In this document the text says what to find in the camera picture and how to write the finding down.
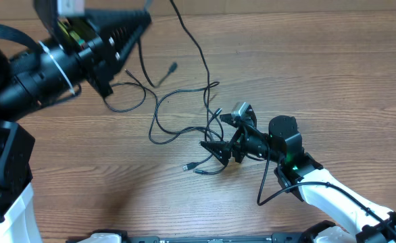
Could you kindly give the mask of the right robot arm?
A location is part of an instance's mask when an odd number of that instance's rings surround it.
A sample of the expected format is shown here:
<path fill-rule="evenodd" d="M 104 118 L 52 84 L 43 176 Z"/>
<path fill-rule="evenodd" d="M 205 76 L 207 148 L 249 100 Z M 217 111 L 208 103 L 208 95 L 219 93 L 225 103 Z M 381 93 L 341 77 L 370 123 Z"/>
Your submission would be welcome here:
<path fill-rule="evenodd" d="M 237 162 L 248 155 L 276 163 L 274 174 L 281 189 L 262 206 L 282 193 L 291 193 L 301 202 L 331 217 L 311 226 L 299 242 L 396 242 L 396 211 L 380 206 L 340 183 L 323 165 L 305 152 L 294 117 L 279 115 L 270 120 L 268 132 L 256 128 L 254 115 L 221 115 L 221 120 L 237 130 L 230 141 L 203 141 L 201 146 L 221 164 Z"/>

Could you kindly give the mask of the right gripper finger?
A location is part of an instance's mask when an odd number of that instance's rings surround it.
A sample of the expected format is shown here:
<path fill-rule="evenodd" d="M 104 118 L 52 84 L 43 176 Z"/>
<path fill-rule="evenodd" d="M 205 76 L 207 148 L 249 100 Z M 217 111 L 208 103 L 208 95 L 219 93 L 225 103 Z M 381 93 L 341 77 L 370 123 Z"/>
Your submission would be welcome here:
<path fill-rule="evenodd" d="M 226 141 L 201 141 L 200 145 L 210 152 L 221 164 L 228 165 L 232 157 L 233 144 Z"/>
<path fill-rule="evenodd" d="M 238 113 L 226 113 L 226 114 L 220 115 L 221 122 L 224 122 L 234 128 L 241 127 L 244 119 L 245 119 L 245 116 L 240 115 Z"/>

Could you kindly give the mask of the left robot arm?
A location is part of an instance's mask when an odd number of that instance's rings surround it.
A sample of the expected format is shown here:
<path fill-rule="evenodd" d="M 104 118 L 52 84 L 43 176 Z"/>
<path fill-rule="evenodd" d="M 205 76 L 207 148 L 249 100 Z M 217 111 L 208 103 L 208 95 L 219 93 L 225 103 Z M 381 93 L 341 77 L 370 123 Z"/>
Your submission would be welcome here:
<path fill-rule="evenodd" d="M 144 9 L 62 13 L 52 1 L 34 8 L 46 40 L 0 24 L 0 242 L 41 241 L 29 165 L 35 139 L 19 120 L 76 98 L 83 81 L 108 97 L 111 81 L 151 23 Z"/>

